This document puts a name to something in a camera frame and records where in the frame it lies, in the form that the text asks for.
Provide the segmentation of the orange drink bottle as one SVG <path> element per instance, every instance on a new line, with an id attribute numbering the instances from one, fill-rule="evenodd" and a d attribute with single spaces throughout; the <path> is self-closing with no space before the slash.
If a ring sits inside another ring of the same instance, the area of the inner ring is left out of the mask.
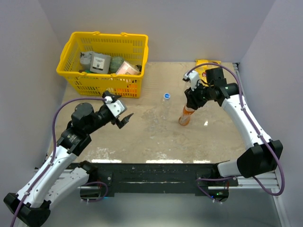
<path id="1" fill-rule="evenodd" d="M 178 122 L 182 126 L 186 126 L 189 124 L 191 115 L 195 112 L 194 109 L 188 108 L 187 105 L 184 105 L 181 116 L 178 119 Z"/>

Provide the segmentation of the blue bottle cap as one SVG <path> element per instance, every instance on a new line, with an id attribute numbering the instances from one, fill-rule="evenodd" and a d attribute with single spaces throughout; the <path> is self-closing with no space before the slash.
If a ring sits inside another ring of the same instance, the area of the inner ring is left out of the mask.
<path id="1" fill-rule="evenodd" d="M 169 93 L 165 93 L 163 96 L 165 99 L 170 99 L 170 94 Z"/>

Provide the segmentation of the clear bottle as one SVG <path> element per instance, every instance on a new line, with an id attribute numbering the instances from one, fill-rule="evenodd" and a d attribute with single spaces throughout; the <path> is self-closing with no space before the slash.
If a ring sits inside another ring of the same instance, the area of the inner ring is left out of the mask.
<path id="1" fill-rule="evenodd" d="M 170 106 L 171 106 L 170 98 L 163 98 L 161 100 L 161 105 L 160 105 L 160 117 L 161 117 L 161 119 L 167 120 L 167 118 L 169 116 Z"/>

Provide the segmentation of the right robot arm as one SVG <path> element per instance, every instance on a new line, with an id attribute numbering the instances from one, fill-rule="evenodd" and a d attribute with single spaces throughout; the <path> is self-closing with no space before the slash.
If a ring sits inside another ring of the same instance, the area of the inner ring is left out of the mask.
<path id="1" fill-rule="evenodd" d="M 185 82 L 190 88 L 185 91 L 188 108 L 197 110 L 208 101 L 215 101 L 229 115 L 241 134 L 245 152 L 234 161 L 217 165 L 218 170 L 211 173 L 211 181 L 223 185 L 229 176 L 253 177 L 277 168 L 283 145 L 273 140 L 260 126 L 250 111 L 237 83 L 228 83 L 221 67 L 206 70 L 206 82 L 200 79 L 195 70 L 186 72 Z"/>

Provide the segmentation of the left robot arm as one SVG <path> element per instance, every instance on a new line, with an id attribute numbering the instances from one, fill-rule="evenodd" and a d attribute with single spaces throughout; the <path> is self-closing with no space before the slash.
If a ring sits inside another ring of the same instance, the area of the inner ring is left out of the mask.
<path id="1" fill-rule="evenodd" d="M 82 162 L 69 176 L 59 180 L 64 170 L 82 153 L 91 142 L 90 134 L 109 122 L 118 128 L 124 127 L 131 117 L 119 120 L 127 110 L 120 95 L 105 91 L 100 101 L 103 105 L 98 111 L 80 98 L 66 130 L 59 139 L 53 139 L 53 152 L 43 163 L 32 179 L 17 193 L 8 193 L 4 203 L 16 219 L 28 227 L 42 226 L 50 216 L 51 210 L 79 186 L 94 185 L 98 181 L 98 169 L 89 162 Z"/>

